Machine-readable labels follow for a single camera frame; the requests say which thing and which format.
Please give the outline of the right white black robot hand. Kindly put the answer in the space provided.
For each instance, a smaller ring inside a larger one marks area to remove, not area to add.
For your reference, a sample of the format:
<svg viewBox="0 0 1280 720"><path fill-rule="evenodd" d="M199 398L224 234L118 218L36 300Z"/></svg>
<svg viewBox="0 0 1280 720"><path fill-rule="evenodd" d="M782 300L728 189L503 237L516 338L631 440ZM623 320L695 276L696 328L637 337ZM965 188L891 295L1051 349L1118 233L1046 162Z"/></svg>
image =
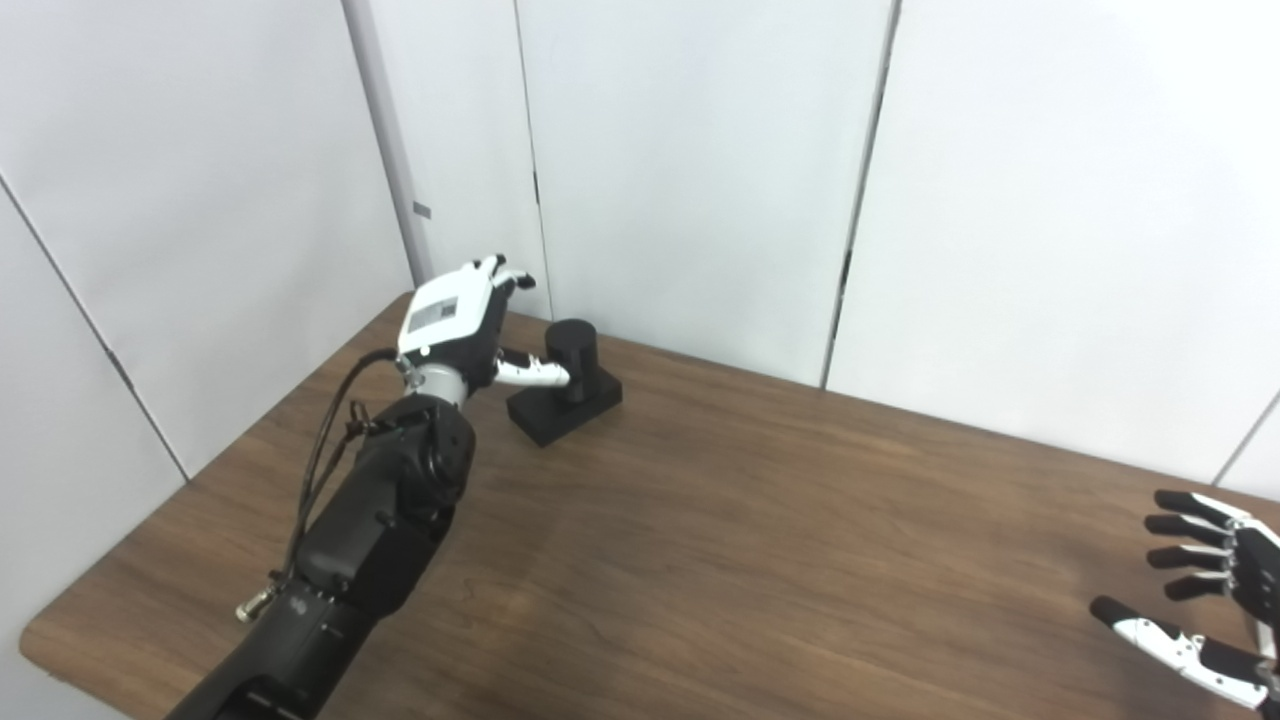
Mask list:
<svg viewBox="0 0 1280 720"><path fill-rule="evenodd" d="M1262 719L1277 717L1277 534L1244 509L1202 493L1157 489L1153 501L1161 511L1144 519L1148 533L1193 541L1146 555L1151 568L1189 571L1169 582L1165 596L1174 602L1230 598L1253 621L1258 648L1188 632L1108 596L1091 601L1091 615L1184 680Z"/></svg>

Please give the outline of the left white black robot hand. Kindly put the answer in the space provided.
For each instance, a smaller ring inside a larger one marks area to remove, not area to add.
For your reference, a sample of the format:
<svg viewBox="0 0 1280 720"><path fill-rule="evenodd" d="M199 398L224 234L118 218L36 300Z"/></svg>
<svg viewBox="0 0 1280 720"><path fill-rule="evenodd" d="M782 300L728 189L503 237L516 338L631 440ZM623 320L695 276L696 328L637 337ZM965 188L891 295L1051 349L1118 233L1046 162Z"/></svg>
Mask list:
<svg viewBox="0 0 1280 720"><path fill-rule="evenodd" d="M563 365L500 343L511 297L535 286L530 273L495 254L417 287L397 340L406 392L460 407L495 383L568 386L573 374Z"/></svg>

